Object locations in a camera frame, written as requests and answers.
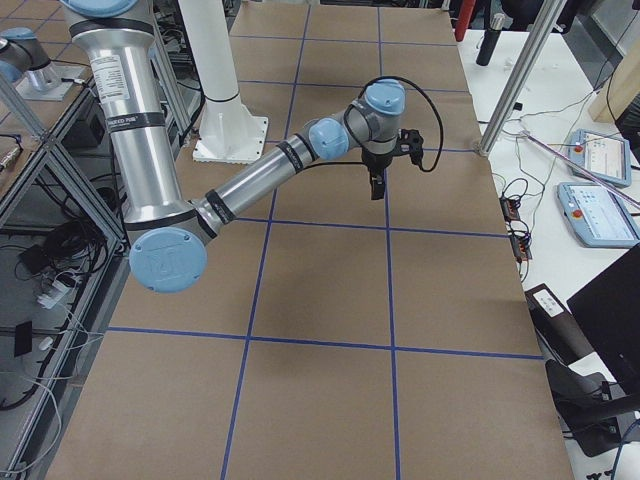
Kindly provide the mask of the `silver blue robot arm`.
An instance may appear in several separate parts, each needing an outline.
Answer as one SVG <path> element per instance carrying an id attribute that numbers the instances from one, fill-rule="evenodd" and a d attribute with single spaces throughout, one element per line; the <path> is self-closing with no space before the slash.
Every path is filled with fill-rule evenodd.
<path id="1" fill-rule="evenodd" d="M 235 174 L 199 198 L 186 198 L 160 105 L 150 51 L 156 38 L 148 1 L 67 1 L 73 43 L 87 55 L 128 198 L 125 227 L 133 277 L 156 293 L 200 280 L 208 243 L 221 229 L 317 160 L 357 148 L 382 159 L 397 152 L 406 94 L 376 79 L 344 110 L 315 119 L 271 149 L 264 117 L 243 104 L 224 9 L 218 1 L 179 5 L 205 105 L 192 158 Z"/>

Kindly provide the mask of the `spare grey robot arm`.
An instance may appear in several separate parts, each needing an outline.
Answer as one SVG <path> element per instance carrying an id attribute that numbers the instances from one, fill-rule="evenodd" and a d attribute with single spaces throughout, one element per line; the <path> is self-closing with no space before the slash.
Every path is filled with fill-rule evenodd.
<path id="1" fill-rule="evenodd" d="M 26 27 L 1 32 L 1 76 L 26 100 L 62 101 L 72 85 L 82 85 L 85 68 L 55 64 Z"/>

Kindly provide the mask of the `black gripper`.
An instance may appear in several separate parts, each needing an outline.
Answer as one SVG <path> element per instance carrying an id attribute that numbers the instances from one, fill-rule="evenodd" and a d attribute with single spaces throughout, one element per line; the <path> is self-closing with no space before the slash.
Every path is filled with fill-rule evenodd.
<path id="1" fill-rule="evenodd" d="M 384 189 L 386 188 L 385 171 L 393 161 L 393 155 L 375 154 L 369 150 L 361 151 L 362 163 L 369 173 L 369 183 L 371 190 L 371 200 L 382 200 Z"/>

